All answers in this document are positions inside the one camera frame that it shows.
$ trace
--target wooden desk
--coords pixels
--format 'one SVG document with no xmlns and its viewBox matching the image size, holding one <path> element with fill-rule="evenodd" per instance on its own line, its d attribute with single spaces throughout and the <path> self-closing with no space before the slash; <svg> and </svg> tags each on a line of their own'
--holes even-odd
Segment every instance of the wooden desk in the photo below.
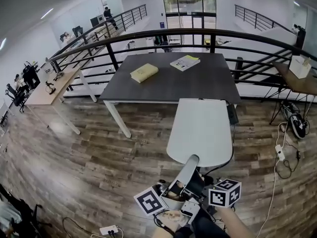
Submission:
<svg viewBox="0 0 317 238">
<path fill-rule="evenodd" d="M 80 134 L 80 130 L 73 125 L 73 123 L 62 113 L 60 110 L 60 103 L 63 102 L 63 94 L 66 91 L 67 87 L 73 82 L 76 76 L 79 75 L 81 81 L 83 84 L 86 86 L 87 91 L 89 92 L 89 95 L 93 99 L 94 102 L 97 102 L 97 99 L 95 95 L 93 94 L 93 91 L 90 89 L 83 73 L 80 70 L 80 67 L 75 67 L 75 68 L 69 68 L 65 69 L 63 77 L 58 79 L 57 81 L 53 81 L 53 79 L 56 76 L 56 73 L 52 73 L 49 76 L 48 82 L 53 83 L 54 87 L 56 88 L 55 92 L 52 94 L 49 94 L 46 91 L 46 84 L 45 82 L 41 82 L 37 88 L 34 90 L 34 92 L 31 94 L 31 96 L 28 98 L 26 101 L 25 105 L 30 109 L 30 111 L 33 113 L 33 115 L 40 121 L 42 122 L 46 127 L 48 127 L 47 124 L 45 124 L 34 112 L 34 110 L 31 108 L 31 106 L 41 106 L 41 105 L 46 105 L 46 106 L 52 106 L 53 109 L 57 112 L 57 114 L 72 128 L 72 130 L 76 134 Z"/>
<path fill-rule="evenodd" d="M 287 64 L 273 62 L 273 65 L 294 93 L 317 95 L 317 78 L 313 77 L 312 69 L 306 78 L 299 79 L 291 72 Z"/>
<path fill-rule="evenodd" d="M 170 65 L 185 55 L 198 57 L 201 62 L 186 71 Z M 158 73 L 139 84 L 130 73 L 146 63 L 158 67 Z M 112 102 L 178 103 L 181 98 L 227 100 L 232 104 L 241 101 L 222 54 L 171 52 L 128 56 L 100 95 L 126 137 L 131 137 L 131 133 Z"/>
</svg>

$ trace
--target ceiling light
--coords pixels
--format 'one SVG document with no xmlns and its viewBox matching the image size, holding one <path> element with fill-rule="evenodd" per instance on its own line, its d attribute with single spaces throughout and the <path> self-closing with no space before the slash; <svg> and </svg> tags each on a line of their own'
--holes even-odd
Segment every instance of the ceiling light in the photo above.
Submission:
<svg viewBox="0 0 317 238">
<path fill-rule="evenodd" d="M 47 14 L 49 14 L 52 10 L 53 10 L 53 8 L 50 9 L 47 13 L 45 13 L 45 14 L 41 17 L 41 19 L 44 18 Z"/>
<path fill-rule="evenodd" d="M 6 41 L 6 38 L 1 42 L 0 50 L 4 47 L 5 41 Z"/>
</svg>

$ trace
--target black and white marker cube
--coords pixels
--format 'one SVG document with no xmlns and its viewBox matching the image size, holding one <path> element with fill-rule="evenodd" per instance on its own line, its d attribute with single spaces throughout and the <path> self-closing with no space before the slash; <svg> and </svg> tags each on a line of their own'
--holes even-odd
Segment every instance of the black and white marker cube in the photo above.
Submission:
<svg viewBox="0 0 317 238">
<path fill-rule="evenodd" d="M 166 208 L 165 203 L 152 187 L 137 194 L 134 196 L 134 199 L 146 216 L 155 214 Z"/>
<path fill-rule="evenodd" d="M 225 179 L 209 189 L 209 205 L 228 208 L 241 197 L 241 182 Z"/>
</svg>

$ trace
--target tissue box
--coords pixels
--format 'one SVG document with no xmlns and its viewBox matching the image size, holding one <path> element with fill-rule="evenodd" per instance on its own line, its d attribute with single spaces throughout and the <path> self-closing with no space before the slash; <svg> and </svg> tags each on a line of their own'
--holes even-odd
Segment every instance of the tissue box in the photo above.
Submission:
<svg viewBox="0 0 317 238">
<path fill-rule="evenodd" d="M 299 79 L 307 77 L 312 66 L 308 64 L 303 66 L 305 59 L 301 56 L 293 56 L 289 69 L 295 74 Z"/>
</svg>

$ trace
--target dark gray table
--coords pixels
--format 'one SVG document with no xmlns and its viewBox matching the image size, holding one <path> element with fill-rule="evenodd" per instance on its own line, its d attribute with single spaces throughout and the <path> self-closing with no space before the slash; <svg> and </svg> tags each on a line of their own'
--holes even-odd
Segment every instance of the dark gray table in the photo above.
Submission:
<svg viewBox="0 0 317 238">
<path fill-rule="evenodd" d="M 170 66 L 185 55 L 201 62 L 186 71 Z M 130 73 L 146 63 L 158 67 L 158 73 L 140 84 Z M 232 104 L 241 101 L 222 54 L 171 52 L 128 56 L 100 95 L 127 137 L 131 133 L 112 102 L 178 103 L 181 98 L 227 100 Z"/>
</svg>

